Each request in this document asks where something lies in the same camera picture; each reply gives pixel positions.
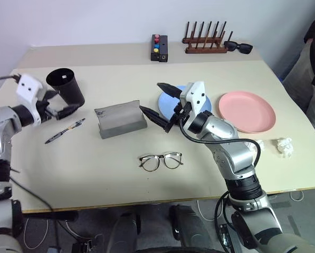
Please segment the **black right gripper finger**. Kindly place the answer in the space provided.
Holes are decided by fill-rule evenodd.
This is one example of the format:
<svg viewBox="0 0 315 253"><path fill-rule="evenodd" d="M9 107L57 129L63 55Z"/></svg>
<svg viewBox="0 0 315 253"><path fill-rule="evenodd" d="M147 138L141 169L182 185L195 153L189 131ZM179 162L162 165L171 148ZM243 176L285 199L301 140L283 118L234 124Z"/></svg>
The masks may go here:
<svg viewBox="0 0 315 253"><path fill-rule="evenodd" d="M170 85L168 83L157 83L157 86L163 90L167 95L171 96L172 98L180 99L180 95L182 90L176 86Z"/></svg>
<svg viewBox="0 0 315 253"><path fill-rule="evenodd" d="M159 113L157 113L156 111L147 108L145 106L140 105L139 108L141 109L142 113L154 124L160 126L161 128L163 128L164 130L170 130L171 129L171 125L170 122L163 119Z"/></svg>

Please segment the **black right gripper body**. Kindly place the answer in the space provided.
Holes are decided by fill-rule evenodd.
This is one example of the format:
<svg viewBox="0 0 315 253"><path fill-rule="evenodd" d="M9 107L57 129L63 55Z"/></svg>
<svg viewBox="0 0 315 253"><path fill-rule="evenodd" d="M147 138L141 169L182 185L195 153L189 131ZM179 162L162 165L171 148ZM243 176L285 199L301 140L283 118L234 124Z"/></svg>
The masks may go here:
<svg viewBox="0 0 315 253"><path fill-rule="evenodd" d="M180 121L185 123L189 118L190 111L191 111L190 102L186 102L184 106L182 106L181 102L179 102L174 108L174 114L164 127L165 132L169 132L174 125L180 125Z"/></svg>

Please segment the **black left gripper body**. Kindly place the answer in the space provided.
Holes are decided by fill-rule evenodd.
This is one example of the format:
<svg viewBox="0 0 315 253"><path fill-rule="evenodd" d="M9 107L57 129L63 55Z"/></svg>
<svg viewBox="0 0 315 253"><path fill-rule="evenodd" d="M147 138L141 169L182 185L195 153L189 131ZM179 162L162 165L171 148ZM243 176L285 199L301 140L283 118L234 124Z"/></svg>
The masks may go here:
<svg viewBox="0 0 315 253"><path fill-rule="evenodd" d="M36 109L40 115L41 122L46 122L52 118L58 119L58 112L55 109L50 108L48 100L37 101Z"/></svg>

